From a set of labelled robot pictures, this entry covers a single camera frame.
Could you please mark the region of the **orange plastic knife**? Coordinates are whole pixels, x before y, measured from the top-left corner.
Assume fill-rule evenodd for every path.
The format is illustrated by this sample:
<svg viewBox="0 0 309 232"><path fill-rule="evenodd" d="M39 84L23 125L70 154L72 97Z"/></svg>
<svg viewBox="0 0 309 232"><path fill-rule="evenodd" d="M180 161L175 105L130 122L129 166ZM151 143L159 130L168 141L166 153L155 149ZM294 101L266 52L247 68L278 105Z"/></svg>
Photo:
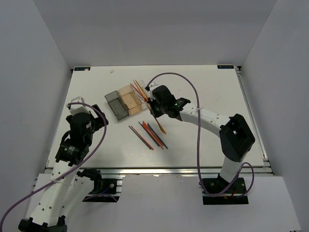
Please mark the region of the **orange plastic knife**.
<svg viewBox="0 0 309 232"><path fill-rule="evenodd" d="M150 105L149 105L148 103L146 103L146 106L147 106L148 110L150 111L151 115L153 116ZM155 118L154 116L153 116L153 118L155 119L156 123L158 124L158 126L159 126L161 132L164 133L164 134L167 134L166 131L164 130L164 128L162 127L162 125L161 125L161 124L159 123L159 121L157 120L157 118Z"/></svg>

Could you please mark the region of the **red plastic fork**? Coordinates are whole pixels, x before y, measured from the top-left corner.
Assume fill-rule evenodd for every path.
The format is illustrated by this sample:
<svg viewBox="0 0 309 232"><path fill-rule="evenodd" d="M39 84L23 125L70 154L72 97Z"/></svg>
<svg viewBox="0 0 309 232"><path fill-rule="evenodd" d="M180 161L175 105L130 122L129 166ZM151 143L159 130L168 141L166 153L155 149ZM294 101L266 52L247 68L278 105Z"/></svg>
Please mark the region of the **red plastic fork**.
<svg viewBox="0 0 309 232"><path fill-rule="evenodd" d="M133 84L130 83L130 85L131 85L131 86L134 88L134 90L143 98L143 100L144 100L145 102L147 102L147 98L144 97L144 95L143 95Z"/></svg>

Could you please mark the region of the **orange yellow fork bottom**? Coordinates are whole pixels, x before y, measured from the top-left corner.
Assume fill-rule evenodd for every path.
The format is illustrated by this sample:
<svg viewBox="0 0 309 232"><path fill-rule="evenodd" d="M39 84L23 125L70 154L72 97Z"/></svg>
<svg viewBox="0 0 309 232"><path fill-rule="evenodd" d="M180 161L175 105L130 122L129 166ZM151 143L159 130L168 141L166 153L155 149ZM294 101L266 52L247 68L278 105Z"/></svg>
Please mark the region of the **orange yellow fork bottom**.
<svg viewBox="0 0 309 232"><path fill-rule="evenodd" d="M135 84L138 86L138 88L140 89L140 91L144 94L144 96L145 96L146 98L148 98L148 95L147 95L146 91L145 91L145 90L143 89L143 87L139 84L139 82L138 82L137 80L135 80L134 82L135 82Z"/></svg>

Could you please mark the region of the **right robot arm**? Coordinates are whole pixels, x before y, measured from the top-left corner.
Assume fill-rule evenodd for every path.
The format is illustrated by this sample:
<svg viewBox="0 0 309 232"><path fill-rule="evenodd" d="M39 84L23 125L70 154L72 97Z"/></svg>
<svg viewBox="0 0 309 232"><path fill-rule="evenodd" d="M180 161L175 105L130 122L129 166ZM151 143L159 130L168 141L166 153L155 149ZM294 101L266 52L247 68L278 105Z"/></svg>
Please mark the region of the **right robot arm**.
<svg viewBox="0 0 309 232"><path fill-rule="evenodd" d="M234 177L255 143L255 137L245 118L240 114L224 116L198 108L185 98L176 99L165 85L145 88L150 97L148 103L153 117L167 115L182 122L191 123L218 136L225 156L218 174L218 188L225 193L235 188Z"/></svg>

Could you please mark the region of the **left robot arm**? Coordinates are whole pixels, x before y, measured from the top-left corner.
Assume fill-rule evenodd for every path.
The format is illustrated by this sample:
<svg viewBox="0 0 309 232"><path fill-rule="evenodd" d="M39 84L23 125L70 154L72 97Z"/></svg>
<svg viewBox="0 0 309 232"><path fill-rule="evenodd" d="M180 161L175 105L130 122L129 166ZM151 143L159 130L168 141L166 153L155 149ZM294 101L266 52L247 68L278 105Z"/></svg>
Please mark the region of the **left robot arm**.
<svg viewBox="0 0 309 232"><path fill-rule="evenodd" d="M56 153L55 166L50 182L43 186L43 196L29 218L18 225L21 232L65 232L66 222L74 208L84 197L101 190L100 171L80 166L93 152L89 151L93 135L109 124L105 114L96 105L80 101L67 105L70 115L66 117L70 129L61 138Z"/></svg>

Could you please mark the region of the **blue plastic knife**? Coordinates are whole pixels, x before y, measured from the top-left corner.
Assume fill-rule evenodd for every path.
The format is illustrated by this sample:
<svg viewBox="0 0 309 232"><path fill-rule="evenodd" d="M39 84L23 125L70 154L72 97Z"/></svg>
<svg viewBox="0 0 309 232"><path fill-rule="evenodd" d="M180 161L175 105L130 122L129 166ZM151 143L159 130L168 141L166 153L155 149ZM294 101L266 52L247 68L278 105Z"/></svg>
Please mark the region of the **blue plastic knife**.
<svg viewBox="0 0 309 232"><path fill-rule="evenodd" d="M163 140L158 136L158 134L153 130L153 128L151 127L151 125L149 123L147 123L148 128L151 130L151 132L157 137L157 139L161 142L161 144L168 149L168 147L166 146L166 144L163 142Z"/></svg>

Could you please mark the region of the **clear transparent container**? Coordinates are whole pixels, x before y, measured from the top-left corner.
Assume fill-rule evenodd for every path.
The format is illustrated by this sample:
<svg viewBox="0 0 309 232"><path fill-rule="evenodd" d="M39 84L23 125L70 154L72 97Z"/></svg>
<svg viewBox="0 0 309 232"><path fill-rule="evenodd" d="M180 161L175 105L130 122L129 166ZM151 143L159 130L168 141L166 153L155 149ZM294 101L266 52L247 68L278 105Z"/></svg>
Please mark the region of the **clear transparent container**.
<svg viewBox="0 0 309 232"><path fill-rule="evenodd" d="M136 90L136 92L143 98L145 105L149 110L151 110L150 105L148 103L148 95L145 92L145 90L141 87L141 85L138 83L137 80L134 80L134 84L131 84L131 86Z"/></svg>

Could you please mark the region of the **orange transparent container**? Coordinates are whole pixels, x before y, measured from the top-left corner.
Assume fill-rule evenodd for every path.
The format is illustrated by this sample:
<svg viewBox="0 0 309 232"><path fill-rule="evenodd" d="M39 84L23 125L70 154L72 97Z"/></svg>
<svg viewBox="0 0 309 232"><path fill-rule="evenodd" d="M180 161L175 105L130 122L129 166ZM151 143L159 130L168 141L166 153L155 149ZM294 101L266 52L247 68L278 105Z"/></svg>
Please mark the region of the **orange transparent container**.
<svg viewBox="0 0 309 232"><path fill-rule="evenodd" d="M137 97L131 85L118 89L118 93L120 94L125 105L128 107L130 116L135 115L142 110L142 102Z"/></svg>

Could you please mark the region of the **red plastic knife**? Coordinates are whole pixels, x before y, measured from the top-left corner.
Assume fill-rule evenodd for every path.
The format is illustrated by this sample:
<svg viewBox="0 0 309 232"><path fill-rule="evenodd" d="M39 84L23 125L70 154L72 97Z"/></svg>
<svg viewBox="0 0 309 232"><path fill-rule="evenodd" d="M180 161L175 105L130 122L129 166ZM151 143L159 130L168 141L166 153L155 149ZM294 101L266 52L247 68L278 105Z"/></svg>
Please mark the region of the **red plastic knife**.
<svg viewBox="0 0 309 232"><path fill-rule="evenodd" d="M143 121L143 126L150 132L150 134L156 139L156 141L160 144L160 146L163 146L163 143L159 140L159 138L155 135L155 133L147 126L147 124Z"/></svg>

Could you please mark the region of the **grey transparent container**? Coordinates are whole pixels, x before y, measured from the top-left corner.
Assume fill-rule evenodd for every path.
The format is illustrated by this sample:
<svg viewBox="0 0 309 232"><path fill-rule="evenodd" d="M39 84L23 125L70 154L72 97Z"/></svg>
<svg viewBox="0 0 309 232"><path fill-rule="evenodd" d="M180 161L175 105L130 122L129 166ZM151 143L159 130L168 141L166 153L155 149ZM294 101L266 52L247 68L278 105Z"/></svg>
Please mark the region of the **grey transparent container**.
<svg viewBox="0 0 309 232"><path fill-rule="evenodd" d="M128 107L117 90L105 95L105 99L118 121L129 116Z"/></svg>

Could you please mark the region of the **left blue table label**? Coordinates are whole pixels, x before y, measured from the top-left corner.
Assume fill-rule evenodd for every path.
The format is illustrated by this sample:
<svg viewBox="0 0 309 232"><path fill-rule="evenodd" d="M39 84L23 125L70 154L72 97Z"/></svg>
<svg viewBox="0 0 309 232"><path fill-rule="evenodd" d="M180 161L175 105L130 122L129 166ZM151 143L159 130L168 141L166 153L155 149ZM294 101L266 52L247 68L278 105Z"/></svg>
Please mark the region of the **left blue table label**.
<svg viewBox="0 0 309 232"><path fill-rule="evenodd" d="M75 67L74 71L89 71L91 69L91 67Z"/></svg>

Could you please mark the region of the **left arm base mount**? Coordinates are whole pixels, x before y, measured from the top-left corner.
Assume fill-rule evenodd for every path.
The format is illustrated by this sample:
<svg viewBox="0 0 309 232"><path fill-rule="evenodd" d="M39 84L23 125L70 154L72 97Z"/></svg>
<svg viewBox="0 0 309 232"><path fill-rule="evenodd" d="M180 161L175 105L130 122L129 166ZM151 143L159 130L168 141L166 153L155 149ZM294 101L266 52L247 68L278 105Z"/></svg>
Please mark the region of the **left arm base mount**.
<svg viewBox="0 0 309 232"><path fill-rule="evenodd" d="M83 202L116 203L117 196L116 178L103 178L100 170L84 169L77 172L77 180L90 180L91 191L84 197Z"/></svg>

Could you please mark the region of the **aluminium front rail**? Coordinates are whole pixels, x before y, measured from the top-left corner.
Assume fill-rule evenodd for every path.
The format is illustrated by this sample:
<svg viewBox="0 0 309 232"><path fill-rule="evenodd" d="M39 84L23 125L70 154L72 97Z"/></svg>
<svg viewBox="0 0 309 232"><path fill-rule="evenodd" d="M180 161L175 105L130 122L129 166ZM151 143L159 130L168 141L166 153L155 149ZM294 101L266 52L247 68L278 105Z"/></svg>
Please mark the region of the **aluminium front rail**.
<svg viewBox="0 0 309 232"><path fill-rule="evenodd" d="M102 174L197 174L197 168L155 168L155 169L99 169ZM218 174L221 169L219 168L201 168L201 174ZM273 171L270 166L265 167L253 167L255 174L272 174ZM47 168L44 170L44 174L51 174L51 168ZM242 168L242 174L250 174L251 169L249 167Z"/></svg>

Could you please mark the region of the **aluminium rail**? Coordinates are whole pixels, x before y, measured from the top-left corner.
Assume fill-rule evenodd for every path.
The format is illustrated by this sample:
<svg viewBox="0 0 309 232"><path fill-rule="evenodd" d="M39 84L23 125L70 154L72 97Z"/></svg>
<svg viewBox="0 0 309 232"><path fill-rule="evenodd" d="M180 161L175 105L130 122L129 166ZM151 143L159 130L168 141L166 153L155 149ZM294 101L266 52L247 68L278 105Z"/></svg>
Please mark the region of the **aluminium rail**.
<svg viewBox="0 0 309 232"><path fill-rule="evenodd" d="M237 75L237 78L238 78L238 81L239 81L239 86L241 88L241 91L242 91L242 94L243 94L243 97L244 97L244 100L245 100L245 103L246 103L246 107L247 107L247 110L248 110L248 113L249 113L249 116L250 116L250 119L251 119L251 122L252 122L256 142L257 142L258 147L259 147L261 154L262 154L263 163L264 163L263 169L270 169L270 171L266 172L266 174L267 175L274 175L273 169L271 167L271 163L269 161L267 152L265 150L264 142L261 138L261 134L260 134L259 128L257 126L255 116L253 114L253 108L252 108L250 101L249 101L249 95L248 95L248 93L245 89L245 86L244 86L244 83L243 83L243 80L242 80L241 66L236 66L236 67L234 67L234 69L235 69L235 72L236 72L236 75Z"/></svg>
<svg viewBox="0 0 309 232"><path fill-rule="evenodd" d="M155 168L155 169L99 169L102 174L197 174L197 168ZM221 169L219 168L201 168L201 174L218 174ZM255 174L272 174L273 171L270 166L265 167L253 167ZM51 168L47 168L44 170L44 174L51 174ZM249 167L242 168L242 174L250 174L251 169Z"/></svg>

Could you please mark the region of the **aluminium right rail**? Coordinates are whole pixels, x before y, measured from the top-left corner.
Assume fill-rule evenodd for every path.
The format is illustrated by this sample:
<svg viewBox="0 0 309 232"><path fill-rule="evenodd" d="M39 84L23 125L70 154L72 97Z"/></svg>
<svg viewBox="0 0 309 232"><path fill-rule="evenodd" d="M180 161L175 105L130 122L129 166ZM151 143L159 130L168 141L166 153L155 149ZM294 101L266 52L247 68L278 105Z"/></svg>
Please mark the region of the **aluminium right rail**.
<svg viewBox="0 0 309 232"><path fill-rule="evenodd" d="M258 147L259 147L261 154L262 154L263 163L264 163L263 169L270 169L270 171L266 172L266 174L267 175L274 175L273 169L271 167L271 163L269 161L267 152L265 150L264 142L261 138L261 134L260 134L259 128L257 126L255 116L253 114L253 108L252 108L250 101L249 101L249 95L248 95L248 93L245 89L245 86L244 86L244 83L243 83L243 80L242 80L241 66L236 66L236 67L234 67L234 69L235 69L235 72L236 72L236 75L237 75L237 78L238 78L238 81L239 81L239 86L241 88L241 91L242 91L242 94L243 94L243 97L244 97L244 100L245 100L245 103L246 103L246 107L247 107L247 110L248 110L248 113L249 113L249 116L250 116L250 119L251 119L251 122L252 122L256 142L257 142Z"/></svg>

